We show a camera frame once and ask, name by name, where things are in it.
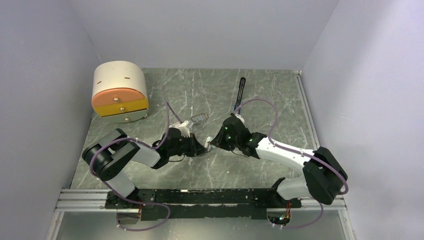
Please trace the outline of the staple tray with staples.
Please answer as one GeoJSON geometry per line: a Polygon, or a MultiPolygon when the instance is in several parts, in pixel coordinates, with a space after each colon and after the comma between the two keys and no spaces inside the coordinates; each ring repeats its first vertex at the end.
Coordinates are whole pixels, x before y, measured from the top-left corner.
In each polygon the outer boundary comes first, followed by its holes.
{"type": "Polygon", "coordinates": [[[205,121],[208,118],[209,118],[209,115],[207,113],[201,113],[201,114],[192,116],[191,121],[196,124],[196,123],[200,123],[202,121],[205,121]]]}

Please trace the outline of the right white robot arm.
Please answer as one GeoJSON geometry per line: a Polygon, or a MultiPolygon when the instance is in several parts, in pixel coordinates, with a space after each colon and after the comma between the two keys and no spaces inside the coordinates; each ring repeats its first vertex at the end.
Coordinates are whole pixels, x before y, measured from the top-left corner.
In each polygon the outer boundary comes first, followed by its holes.
{"type": "Polygon", "coordinates": [[[226,151],[238,149],[246,157],[274,161],[301,173],[276,185],[269,197],[275,207],[297,198],[313,198],[331,205],[342,189],[347,189],[348,175],[329,149],[298,148],[264,133],[250,132],[238,115],[232,114],[224,120],[210,144],[226,151]]]}

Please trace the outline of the blue stapler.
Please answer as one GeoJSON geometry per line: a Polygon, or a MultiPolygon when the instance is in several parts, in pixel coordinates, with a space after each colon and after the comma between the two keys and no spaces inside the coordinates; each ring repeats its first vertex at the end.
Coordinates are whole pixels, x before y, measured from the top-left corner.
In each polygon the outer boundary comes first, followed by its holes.
{"type": "Polygon", "coordinates": [[[235,111],[242,103],[243,92],[246,85],[246,78],[241,77],[238,86],[237,98],[233,110],[235,111]]]}

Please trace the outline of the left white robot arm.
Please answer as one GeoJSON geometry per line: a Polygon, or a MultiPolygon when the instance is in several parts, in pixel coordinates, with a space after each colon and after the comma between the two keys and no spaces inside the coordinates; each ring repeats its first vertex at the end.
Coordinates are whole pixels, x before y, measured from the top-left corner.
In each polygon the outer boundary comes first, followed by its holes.
{"type": "Polygon", "coordinates": [[[118,201],[126,208],[134,207],[139,200],[139,190],[124,173],[125,166],[137,162],[151,169],[166,165],[173,156],[196,157],[208,151],[193,133],[183,133],[170,127],[152,146],[140,143],[120,128],[116,128],[87,147],[81,158],[90,172],[109,188],[116,191],[118,201]]]}

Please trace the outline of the light blue eraser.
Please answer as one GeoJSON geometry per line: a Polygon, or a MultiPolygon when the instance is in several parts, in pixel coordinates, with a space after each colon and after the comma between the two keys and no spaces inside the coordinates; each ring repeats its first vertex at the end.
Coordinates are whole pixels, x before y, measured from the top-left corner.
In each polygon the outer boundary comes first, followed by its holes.
{"type": "Polygon", "coordinates": [[[205,145],[204,145],[204,147],[205,147],[205,149],[206,149],[206,151],[207,151],[207,152],[211,151],[211,150],[212,150],[212,148],[213,148],[213,146],[212,146],[212,144],[211,144],[212,139],[213,139],[212,137],[208,136],[208,137],[206,138],[206,140],[205,140],[205,145]]]}

